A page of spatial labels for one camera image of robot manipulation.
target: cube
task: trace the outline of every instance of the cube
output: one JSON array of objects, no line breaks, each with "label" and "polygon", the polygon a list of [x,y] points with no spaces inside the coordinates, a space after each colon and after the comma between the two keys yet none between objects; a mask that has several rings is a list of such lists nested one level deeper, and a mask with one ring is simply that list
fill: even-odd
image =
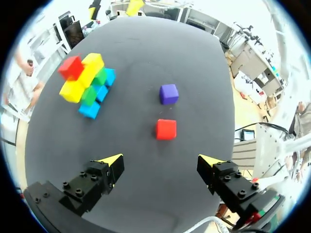
[{"label": "cube", "polygon": [[77,81],[66,81],[59,94],[68,102],[78,103],[85,88]]},{"label": "cube", "polygon": [[78,112],[86,117],[95,119],[100,108],[101,108],[100,105],[95,101],[91,106],[81,104],[81,107],[79,108]]},{"label": "cube", "polygon": [[104,67],[104,61],[99,53],[89,53],[83,60],[82,64],[88,66],[92,64],[98,71]]},{"label": "cube", "polygon": [[179,98],[178,90],[175,84],[162,85],[160,88],[160,100],[162,104],[177,103]]},{"label": "cube", "polygon": [[96,100],[97,91],[94,89],[93,86],[89,86],[83,93],[81,97],[82,104],[91,106],[93,102]]},{"label": "cube", "polygon": [[96,90],[97,93],[97,100],[99,102],[102,102],[105,99],[105,96],[108,93],[108,89],[105,85],[98,86],[98,85],[93,85],[94,89]]},{"label": "cube", "polygon": [[78,78],[78,82],[80,82],[82,86],[84,86],[84,88],[88,88],[93,82],[95,75],[98,73],[99,70],[95,69],[94,64],[85,65],[84,70]]},{"label": "cube", "polygon": [[115,70],[114,69],[105,68],[105,71],[107,73],[107,79],[106,79],[105,85],[106,86],[112,86],[113,82],[116,79]]},{"label": "cube", "polygon": [[172,140],[176,138],[176,120],[159,119],[156,124],[157,140]]},{"label": "cube", "polygon": [[107,79],[107,73],[105,68],[103,67],[96,75],[92,82],[92,85],[99,85],[102,86],[105,84]]},{"label": "cube", "polygon": [[58,72],[62,75],[64,80],[73,81],[77,80],[84,70],[81,59],[79,56],[67,58],[63,64],[58,68]]}]

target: gray table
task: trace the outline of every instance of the gray table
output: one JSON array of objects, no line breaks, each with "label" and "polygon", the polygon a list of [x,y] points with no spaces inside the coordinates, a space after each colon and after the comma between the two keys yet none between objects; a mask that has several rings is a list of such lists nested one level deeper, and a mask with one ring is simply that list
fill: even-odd
[{"label": "gray table", "polygon": [[[92,32],[70,56],[101,53],[117,78],[96,120],[58,95],[53,73],[30,121],[28,184],[49,180],[61,189],[89,159],[124,154],[125,171],[109,196],[83,218],[119,233],[180,233],[215,215],[212,196],[196,172],[202,153],[230,159],[234,104],[219,41],[202,30],[154,17],[118,18]],[[175,83],[176,105],[159,102]],[[177,120],[177,138],[157,141],[159,118]],[[194,232],[202,233],[202,226]]]}]

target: yellow cube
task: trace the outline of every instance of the yellow cube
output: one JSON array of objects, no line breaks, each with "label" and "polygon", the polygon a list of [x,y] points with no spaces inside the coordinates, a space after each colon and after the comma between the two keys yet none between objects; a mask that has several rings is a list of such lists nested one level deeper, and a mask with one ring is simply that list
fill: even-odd
[{"label": "yellow cube", "polygon": [[126,13],[128,16],[136,16],[140,8],[145,3],[143,0],[130,0],[130,4],[128,5],[128,8],[126,10]]},{"label": "yellow cube", "polygon": [[78,81],[66,81],[59,94],[68,102],[78,103],[85,88]]},{"label": "yellow cube", "polygon": [[104,66],[104,61],[102,59],[102,56],[99,53],[89,53],[82,60],[82,64],[85,66],[93,64],[96,69],[100,70]]},{"label": "yellow cube", "polygon": [[85,65],[77,81],[86,89],[91,85],[99,70],[94,64]]},{"label": "yellow cube", "polygon": [[84,88],[88,88],[95,78],[95,75],[103,68],[104,62],[99,53],[90,53],[83,59],[82,64],[84,65],[84,70],[78,78],[78,81]]}]

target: floor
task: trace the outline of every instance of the floor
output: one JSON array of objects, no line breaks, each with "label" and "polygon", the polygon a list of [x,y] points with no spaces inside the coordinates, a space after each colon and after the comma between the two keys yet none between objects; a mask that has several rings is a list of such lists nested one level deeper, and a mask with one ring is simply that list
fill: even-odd
[{"label": "floor", "polygon": [[[240,93],[234,88],[234,82],[233,82],[233,77],[232,77],[230,68],[229,68],[229,73],[230,73],[230,80],[231,80],[232,90],[233,90],[233,99],[234,99],[234,104],[235,104],[236,128],[245,126],[251,123],[255,123],[255,122],[261,122],[263,121],[264,116],[267,116],[269,119],[267,112],[264,110],[264,106],[260,106],[261,107],[260,109],[250,99],[245,100],[241,97]],[[254,126],[251,126],[248,129],[256,130]],[[16,156],[17,156],[17,170],[18,170],[20,188],[22,190],[24,190],[27,187],[26,173],[25,173],[25,145],[26,145],[27,130],[28,130],[28,123],[20,121],[18,132],[17,132]],[[249,172],[245,170],[245,171],[242,171],[242,173],[246,178],[251,179],[251,174],[252,174],[251,170],[249,170]],[[229,220],[233,224],[239,219],[239,216],[237,214],[233,214],[229,210],[225,214],[225,217],[227,216],[230,216],[230,218],[228,218],[227,220]],[[216,225],[214,223],[211,223],[205,232],[216,233],[218,231],[217,231]]]}]

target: hand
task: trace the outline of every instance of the hand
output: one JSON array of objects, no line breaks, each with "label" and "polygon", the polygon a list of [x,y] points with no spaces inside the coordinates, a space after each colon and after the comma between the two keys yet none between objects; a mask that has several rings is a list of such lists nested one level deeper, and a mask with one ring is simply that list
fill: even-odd
[{"label": "hand", "polygon": [[8,100],[7,97],[4,97],[4,104],[5,104],[5,105],[9,105],[9,100]]},{"label": "hand", "polygon": [[30,66],[28,63],[21,64],[21,69],[25,72],[27,76],[32,76],[34,72],[34,67]]},{"label": "hand", "polygon": [[299,182],[299,183],[302,183],[302,178],[303,178],[303,177],[302,177],[302,172],[301,172],[301,171],[298,171],[298,172],[297,172],[297,176],[296,176],[296,177],[297,177],[298,182]]}]

